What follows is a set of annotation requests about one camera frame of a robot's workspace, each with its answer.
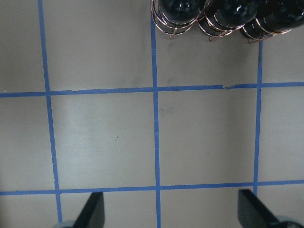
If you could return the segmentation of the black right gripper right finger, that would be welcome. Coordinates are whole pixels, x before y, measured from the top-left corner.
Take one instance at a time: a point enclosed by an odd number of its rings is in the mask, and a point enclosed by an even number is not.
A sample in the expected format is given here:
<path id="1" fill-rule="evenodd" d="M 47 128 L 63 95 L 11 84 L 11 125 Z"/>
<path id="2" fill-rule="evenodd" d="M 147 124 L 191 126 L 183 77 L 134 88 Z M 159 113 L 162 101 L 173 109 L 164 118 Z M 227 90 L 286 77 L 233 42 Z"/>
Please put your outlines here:
<path id="1" fill-rule="evenodd" d="M 249 189 L 238 190 L 238 220 L 243 228 L 282 228 L 281 222 Z"/>

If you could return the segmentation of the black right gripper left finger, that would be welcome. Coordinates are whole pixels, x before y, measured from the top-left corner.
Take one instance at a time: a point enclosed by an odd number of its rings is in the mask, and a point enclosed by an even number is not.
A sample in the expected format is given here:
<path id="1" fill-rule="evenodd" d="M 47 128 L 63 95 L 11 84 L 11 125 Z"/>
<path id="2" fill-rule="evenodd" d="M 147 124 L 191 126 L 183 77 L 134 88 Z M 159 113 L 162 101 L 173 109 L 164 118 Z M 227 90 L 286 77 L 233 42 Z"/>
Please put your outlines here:
<path id="1" fill-rule="evenodd" d="M 103 228 L 105 225 L 105 205 L 102 192 L 93 192 L 77 217 L 74 228 Z"/>

